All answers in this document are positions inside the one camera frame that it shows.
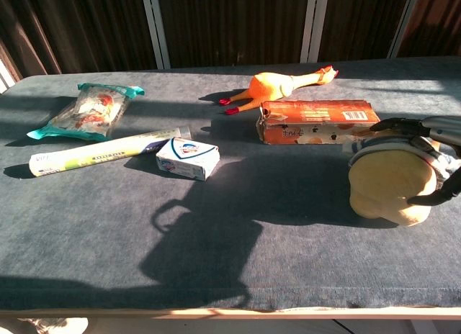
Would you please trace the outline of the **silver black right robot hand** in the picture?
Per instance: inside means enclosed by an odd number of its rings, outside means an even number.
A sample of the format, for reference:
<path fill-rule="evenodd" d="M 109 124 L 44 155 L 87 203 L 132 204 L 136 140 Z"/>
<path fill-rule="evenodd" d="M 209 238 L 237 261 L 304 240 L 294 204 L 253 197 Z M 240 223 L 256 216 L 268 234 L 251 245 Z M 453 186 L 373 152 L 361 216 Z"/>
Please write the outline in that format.
<path fill-rule="evenodd" d="M 460 118 L 431 116 L 424 119 L 388 118 L 375 123 L 373 132 L 396 130 L 410 135 L 430 137 L 432 140 L 451 146 L 460 157 Z M 460 193 L 460 168 L 458 168 L 440 189 L 429 195 L 411 197 L 408 204 L 437 206 L 450 201 Z"/>

